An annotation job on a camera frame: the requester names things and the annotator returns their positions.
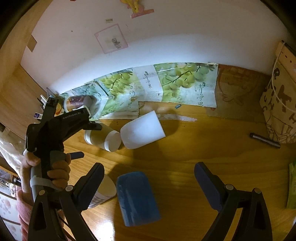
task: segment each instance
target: pink cloth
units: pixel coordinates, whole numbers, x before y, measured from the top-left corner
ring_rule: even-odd
[[[17,210],[18,210],[18,218],[20,220],[20,226],[22,231],[22,241],[28,241],[28,231],[29,231],[29,223],[31,218],[33,207],[26,203],[23,199],[22,190],[17,191]],[[64,213],[59,211],[59,215],[64,218]]]

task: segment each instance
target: finger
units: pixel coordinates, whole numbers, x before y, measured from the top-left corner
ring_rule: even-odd
[[[29,168],[24,168],[21,166],[20,168],[20,178],[22,182],[22,190],[24,193],[32,192],[30,187],[30,179],[31,179],[31,170]]]
[[[22,162],[22,165],[24,168],[35,167],[39,165],[40,162],[41,162],[40,158],[35,156],[33,152],[24,153],[24,161]]]
[[[56,180],[53,180],[52,183],[58,187],[58,188],[66,188],[66,186],[68,186],[68,182],[67,180],[65,179],[56,179]]]
[[[70,165],[70,163],[71,163],[71,155],[70,155],[70,153],[68,153],[66,155],[66,162]]]
[[[65,161],[56,161],[52,164],[53,170],[61,169],[64,170],[67,173],[70,173],[71,169],[69,167],[69,164]]]
[[[69,180],[70,176],[69,174],[64,171],[64,170],[50,170],[47,172],[47,175],[49,178],[52,178],[52,179],[65,179],[65,180]]]

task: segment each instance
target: blue block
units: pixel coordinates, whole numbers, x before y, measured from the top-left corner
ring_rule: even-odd
[[[155,198],[144,173],[131,172],[119,176],[116,189],[125,226],[139,226],[160,220]]]

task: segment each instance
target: screw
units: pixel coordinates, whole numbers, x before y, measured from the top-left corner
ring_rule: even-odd
[[[255,193],[257,193],[257,194],[260,194],[261,193],[261,190],[259,189],[259,188],[255,188]]]
[[[231,185],[231,184],[226,184],[225,187],[227,190],[230,190],[230,191],[233,190],[233,188],[234,188],[233,185]]]
[[[73,190],[73,186],[71,186],[71,185],[69,185],[69,186],[67,186],[66,188],[65,188],[65,190],[67,191],[67,192],[70,192],[70,191],[72,191]]]
[[[45,191],[44,191],[44,190],[40,190],[38,194],[39,194],[40,196],[42,196],[42,195],[45,194]]]

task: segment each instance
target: white paper cup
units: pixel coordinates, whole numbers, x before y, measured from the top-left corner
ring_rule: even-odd
[[[70,112],[83,105],[87,106],[87,108],[90,109],[92,105],[92,100],[90,96],[70,96],[64,100],[65,112]]]
[[[165,137],[155,111],[124,125],[120,135],[124,146],[128,149],[136,149]]]
[[[120,133],[99,121],[96,122],[102,125],[102,130],[86,130],[84,133],[84,139],[86,143],[98,146],[109,152],[116,151],[121,144]]]
[[[113,198],[115,195],[116,186],[111,178],[105,174],[96,194],[89,205],[89,208],[94,208],[108,199]]]

